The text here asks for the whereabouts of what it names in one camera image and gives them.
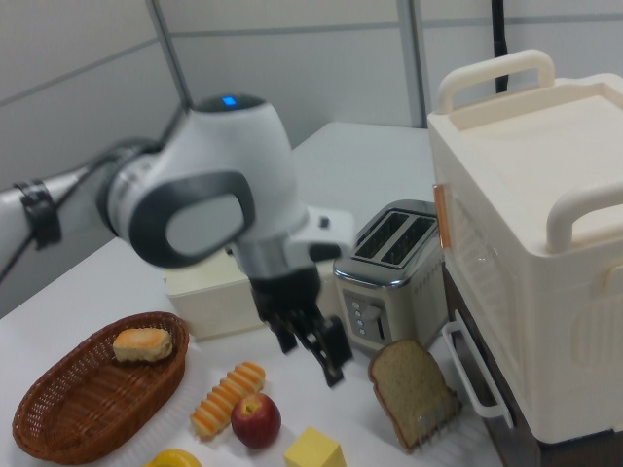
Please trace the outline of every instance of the toaster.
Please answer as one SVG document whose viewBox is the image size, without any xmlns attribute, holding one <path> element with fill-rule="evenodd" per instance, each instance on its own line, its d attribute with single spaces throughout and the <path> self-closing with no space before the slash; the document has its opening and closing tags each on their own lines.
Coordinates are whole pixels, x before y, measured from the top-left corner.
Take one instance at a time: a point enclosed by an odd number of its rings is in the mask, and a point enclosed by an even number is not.
<svg viewBox="0 0 623 467">
<path fill-rule="evenodd" d="M 334 264 L 350 341 L 378 350 L 400 339 L 429 346 L 447 319 L 435 204 L 403 199 L 357 235 Z"/>
</svg>

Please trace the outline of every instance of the toaster slot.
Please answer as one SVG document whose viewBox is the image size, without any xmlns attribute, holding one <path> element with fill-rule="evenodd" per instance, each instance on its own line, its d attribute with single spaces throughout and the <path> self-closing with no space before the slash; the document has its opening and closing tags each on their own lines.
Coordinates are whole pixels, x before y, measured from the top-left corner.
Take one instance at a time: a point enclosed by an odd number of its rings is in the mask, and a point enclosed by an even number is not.
<svg viewBox="0 0 623 467">
<path fill-rule="evenodd" d="M 400 265 L 405 258 L 407 258 L 413 247 L 426 236 L 426 233 L 434 223 L 435 221 L 433 219 L 418 217 L 391 248 L 389 248 L 381 261 L 395 266 Z"/>
<path fill-rule="evenodd" d="M 402 227 L 402 225 L 409 219 L 407 214 L 399 212 L 391 212 L 384 218 L 380 226 L 374 233 L 365 241 L 363 246 L 357 250 L 355 256 L 360 258 L 372 259 L 379 250 L 383 248 L 387 241 Z"/>
</svg>

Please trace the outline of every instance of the box handle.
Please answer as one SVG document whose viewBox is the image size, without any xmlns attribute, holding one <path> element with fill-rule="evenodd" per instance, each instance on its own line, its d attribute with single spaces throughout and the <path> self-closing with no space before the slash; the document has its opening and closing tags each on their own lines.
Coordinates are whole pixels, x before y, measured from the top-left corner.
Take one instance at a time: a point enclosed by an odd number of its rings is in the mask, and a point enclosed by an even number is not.
<svg viewBox="0 0 623 467">
<path fill-rule="evenodd" d="M 474 406 L 474 410 L 476 411 L 477 414 L 479 414 L 483 418 L 496 418 L 498 416 L 503 416 L 504 419 L 506 420 L 506 424 L 508 425 L 508 427 L 512 428 L 513 419 L 510 415 L 510 411 L 506 407 L 506 404 L 504 403 L 504 400 L 502 399 L 502 395 L 499 392 L 499 389 L 497 389 L 497 385 L 495 384 L 494 378 L 491 376 L 491 373 L 489 372 L 489 369 L 487 368 L 487 365 L 485 364 L 483 357 L 480 355 L 480 352 L 478 351 L 478 347 L 476 347 L 476 343 L 474 342 L 474 339 L 472 339 L 471 335 L 469 334 L 469 331 L 467 330 L 467 326 L 465 326 L 465 322 L 460 316 L 460 313 L 458 312 L 458 310 L 456 310 L 456 318 L 457 318 L 456 321 L 448 322 L 442 328 L 441 333 L 443 334 L 444 340 L 446 341 L 446 345 L 448 346 L 448 349 L 450 350 L 450 354 L 452 355 L 452 359 L 455 363 L 455 367 L 457 367 L 458 375 L 460 376 L 460 380 L 465 386 L 465 390 L 467 391 L 467 395 L 469 396 L 469 400 L 472 406 Z M 455 350 L 455 346 L 453 345 L 453 342 L 452 342 L 451 333 L 461 333 L 463 337 L 465 338 L 465 342 L 467 343 L 467 348 L 469 348 L 469 351 L 471 352 L 472 356 L 476 360 L 476 363 L 478 364 L 478 368 L 480 369 L 481 373 L 485 377 L 485 381 L 487 382 L 487 385 L 489 386 L 491 393 L 494 395 L 495 401 L 497 402 L 495 406 L 483 406 L 480 403 L 480 400 L 478 399 L 478 396 L 476 395 L 476 391 L 474 390 L 474 386 L 472 386 L 471 381 L 469 380 L 469 377 L 467 376 L 467 373 L 465 372 L 465 368 L 463 367 L 462 363 L 460 363 L 460 359 L 458 358 L 457 351 Z"/>
<path fill-rule="evenodd" d="M 623 180 L 576 187 L 562 195 L 547 216 L 546 246 L 551 253 L 571 247 L 573 223 L 589 212 L 623 204 Z"/>
<path fill-rule="evenodd" d="M 554 86 L 554 62 L 542 51 L 517 52 L 458 68 L 450 72 L 439 85 L 436 113 L 438 115 L 451 113 L 454 110 L 453 98 L 460 90 L 533 68 L 538 70 L 538 82 L 542 88 Z"/>
</svg>

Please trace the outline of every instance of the yellow fruit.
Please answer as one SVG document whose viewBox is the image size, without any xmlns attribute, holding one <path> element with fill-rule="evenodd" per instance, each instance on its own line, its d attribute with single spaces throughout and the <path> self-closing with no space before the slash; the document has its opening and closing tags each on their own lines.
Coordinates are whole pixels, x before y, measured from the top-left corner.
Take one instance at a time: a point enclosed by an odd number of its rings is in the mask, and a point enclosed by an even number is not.
<svg viewBox="0 0 623 467">
<path fill-rule="evenodd" d="M 202 464 L 184 449 L 165 449 L 144 467 L 202 467 Z"/>
</svg>

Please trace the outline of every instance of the bread roll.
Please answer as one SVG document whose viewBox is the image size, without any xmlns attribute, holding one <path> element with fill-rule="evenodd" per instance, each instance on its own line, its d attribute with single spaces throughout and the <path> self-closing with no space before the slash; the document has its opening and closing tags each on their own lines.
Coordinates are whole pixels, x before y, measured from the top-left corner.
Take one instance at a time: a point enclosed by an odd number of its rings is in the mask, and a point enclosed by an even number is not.
<svg viewBox="0 0 623 467">
<path fill-rule="evenodd" d="M 164 329 L 126 329 L 113 342 L 113 351 L 119 362 L 157 362 L 173 350 L 171 335 Z"/>
<path fill-rule="evenodd" d="M 437 362 L 417 341 L 396 341 L 382 348 L 370 362 L 368 376 L 405 449 L 430 438 L 460 409 Z"/>
</svg>

